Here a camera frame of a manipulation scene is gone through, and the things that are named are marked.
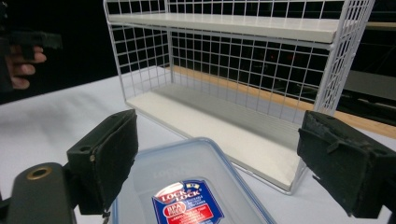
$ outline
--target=container lid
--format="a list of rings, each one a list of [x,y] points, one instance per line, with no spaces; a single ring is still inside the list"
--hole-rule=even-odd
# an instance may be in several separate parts
[[[275,223],[212,140],[140,151],[112,223]]]

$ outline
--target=table surface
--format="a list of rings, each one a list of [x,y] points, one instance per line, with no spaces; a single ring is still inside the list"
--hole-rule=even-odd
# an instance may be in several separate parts
[[[71,89],[0,105],[0,190],[11,195],[15,176],[43,162],[66,164],[66,150],[111,114],[129,109],[117,77]],[[138,114],[139,150],[182,141],[183,136]],[[396,140],[367,133],[395,149]],[[387,223],[384,207],[379,219],[348,217],[330,194],[307,171],[292,196],[281,194],[239,172],[277,223]],[[78,223],[102,223],[99,216],[81,216]]]

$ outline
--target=wooden shelf edge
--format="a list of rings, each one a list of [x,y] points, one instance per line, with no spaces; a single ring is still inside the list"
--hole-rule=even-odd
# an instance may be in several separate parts
[[[236,91],[241,91],[243,93],[248,93],[255,96],[259,95],[260,98],[262,98],[263,100],[271,100],[272,102],[276,102],[282,105],[287,105],[289,107],[297,108],[299,110],[312,110],[314,108],[312,104],[309,104],[307,102],[298,101],[296,99],[292,99],[276,93],[271,93],[269,91],[258,90],[256,88],[249,87],[245,84],[236,83],[234,81],[226,80],[225,78],[221,78],[221,77],[214,77],[207,73],[194,71],[192,69],[188,69],[180,66],[174,66],[173,70],[182,75],[198,78],[202,81],[213,83],[221,87],[227,87]],[[374,120],[350,115],[340,111],[335,111],[334,116],[352,127],[363,129],[372,133],[378,133],[386,137],[396,139],[396,127],[394,126],[380,123]]]

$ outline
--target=wire grid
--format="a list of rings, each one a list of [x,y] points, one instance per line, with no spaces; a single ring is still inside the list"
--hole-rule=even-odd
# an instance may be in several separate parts
[[[342,26],[333,44],[314,110],[334,113],[374,3],[371,0],[346,2],[346,15],[340,20]]]
[[[343,11],[344,1],[336,0],[108,0],[106,11],[107,14],[172,12],[304,19],[341,17],[344,26],[340,26],[341,32],[332,45],[177,27],[110,25],[125,98],[177,83],[301,123],[306,109],[328,114],[335,110],[356,42],[362,34],[364,18],[370,11],[368,2],[346,1],[347,10]],[[217,79],[204,78],[206,74]]]

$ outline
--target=white shelf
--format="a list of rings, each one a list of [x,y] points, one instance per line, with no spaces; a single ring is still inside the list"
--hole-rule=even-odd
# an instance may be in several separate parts
[[[208,14],[122,14],[109,15],[110,22],[260,35],[332,43],[338,20],[268,18]]]

